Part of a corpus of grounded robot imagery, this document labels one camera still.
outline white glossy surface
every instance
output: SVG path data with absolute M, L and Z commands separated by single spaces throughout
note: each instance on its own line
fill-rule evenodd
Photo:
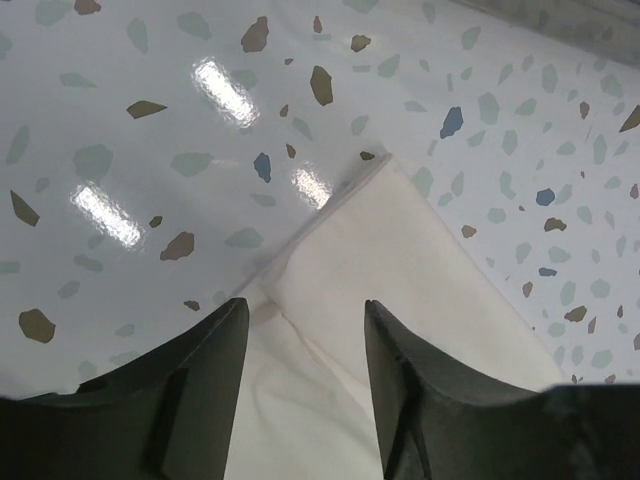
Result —
M 193 325 L 355 176 L 362 150 L 393 152 L 418 173 L 428 201 L 567 373 L 633 380 L 640 141 L 637 129 L 618 131 L 640 103 L 637 72 L 464 7 L 427 5 L 433 9 L 413 0 L 142 1 L 79 15 L 63 0 L 2 2 L 0 158 L 10 158 L 0 164 L 0 262 L 8 262 L 0 275 L 1 391 L 75 384 Z M 261 16 L 267 44 L 245 53 L 241 39 Z M 355 53 L 354 35 L 371 44 Z M 309 84 L 316 65 L 332 76 L 334 100 L 326 106 Z M 370 70 L 354 72 L 357 66 Z M 480 115 L 487 92 L 499 104 L 495 122 Z M 516 113 L 529 98 L 535 112 Z M 126 109 L 140 100 L 168 108 L 134 120 Z M 585 119 L 582 101 L 590 105 Z M 427 111 L 411 111 L 418 104 Z M 464 124 L 441 139 L 452 107 L 461 108 Z M 296 128 L 300 120 L 307 135 Z M 471 147 L 481 131 L 482 143 Z M 16 137 L 18 145 L 28 137 L 18 158 Z M 594 155 L 598 138 L 602 157 Z M 213 158 L 180 156 L 189 152 Z M 269 182 L 262 163 L 262 177 L 254 168 L 261 153 L 270 159 Z M 512 181 L 501 191 L 503 172 Z M 565 185 L 571 195 L 561 202 Z M 537 192 L 547 188 L 556 200 L 537 205 Z M 16 218 L 9 190 L 40 216 L 35 227 Z M 163 221 L 152 229 L 156 215 Z M 566 230 L 545 232 L 548 218 Z M 464 225 L 477 233 L 462 238 Z M 194 234 L 194 252 L 161 261 L 181 232 Z M 96 235 L 105 236 L 99 245 L 90 241 Z M 554 249 L 553 258 L 564 258 L 554 263 L 553 247 L 570 258 Z M 528 251 L 526 258 L 517 260 L 516 251 L 519 258 Z M 541 277 L 541 267 L 556 276 Z M 606 290 L 594 287 L 598 279 L 610 286 L 606 296 L 593 293 Z M 61 298 L 69 282 L 79 282 L 78 291 L 67 297 L 67 286 Z M 575 293 L 561 300 L 568 282 Z M 200 311 L 185 301 L 199 302 Z M 581 321 L 563 318 L 581 305 Z M 18 323 L 35 308 L 56 325 L 46 344 L 25 338 Z

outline brown speckle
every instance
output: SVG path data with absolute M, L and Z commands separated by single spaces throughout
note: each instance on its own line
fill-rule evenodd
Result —
M 56 332 L 55 324 L 37 308 L 22 312 L 18 324 L 25 337 L 40 343 L 49 343 Z
M 32 227 L 37 225 L 38 220 L 40 220 L 40 215 L 13 190 L 11 190 L 11 203 L 13 204 L 13 212 L 16 214 L 16 217 Z
M 183 302 L 183 303 L 187 308 L 190 308 L 194 312 L 197 312 L 198 310 L 200 310 L 200 304 L 195 300 L 187 300 L 186 302 Z
M 167 248 L 160 253 L 160 260 L 178 260 L 191 255 L 195 248 L 193 233 L 182 232 L 169 242 Z
M 313 19 L 313 31 L 316 33 L 322 33 L 322 22 L 320 21 L 320 17 L 316 15 L 316 18 Z
M 351 50 L 358 53 L 364 50 L 371 43 L 371 39 L 366 35 L 354 35 L 351 39 Z
M 313 96 L 323 107 L 333 102 L 333 90 L 331 88 L 331 75 L 319 65 L 313 67 L 311 74 L 311 90 Z
M 531 282 L 527 282 L 522 286 L 522 294 L 524 295 L 524 298 L 529 298 L 529 295 L 531 295 L 531 291 L 533 290 L 533 283 Z
M 78 15 L 90 15 L 99 12 L 102 7 L 95 0 L 76 0 L 73 9 L 78 12 Z
M 160 215 L 156 215 L 149 222 L 149 226 L 151 228 L 156 228 L 156 227 L 159 227 L 161 223 L 162 223 L 162 217 Z
M 569 320 L 570 322 L 581 322 L 586 314 L 587 307 L 585 307 L 584 305 L 580 305 L 579 307 L 571 310 L 569 313 L 566 313 L 564 318 Z
M 153 115 L 154 113 L 158 113 L 166 109 L 167 107 L 165 107 L 164 105 L 160 105 L 159 103 L 140 100 L 127 107 L 127 112 L 135 119 Z
M 564 232 L 566 228 L 567 224 L 559 218 L 547 218 L 547 221 L 544 222 L 545 232 L 550 232 L 551 230 L 560 230 L 561 232 Z
M 580 116 L 583 120 L 589 115 L 589 110 L 591 110 L 591 107 L 587 102 L 580 102 Z
M 638 125 L 640 125 L 640 105 L 636 105 L 631 115 L 624 121 L 620 128 L 620 133 L 636 128 Z
M 249 27 L 242 40 L 240 40 L 242 49 L 245 52 L 261 52 L 267 46 L 268 35 L 267 17 L 258 17 L 256 23 Z
M 465 225 L 461 231 L 464 238 L 471 238 L 478 232 L 478 230 L 471 225 Z

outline terrazzo pattern surface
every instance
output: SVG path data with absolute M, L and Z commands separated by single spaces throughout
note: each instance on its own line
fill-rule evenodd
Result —
M 387 151 L 574 382 L 637 381 L 638 75 L 440 1 L 2 2 L 0 393 L 186 330 Z

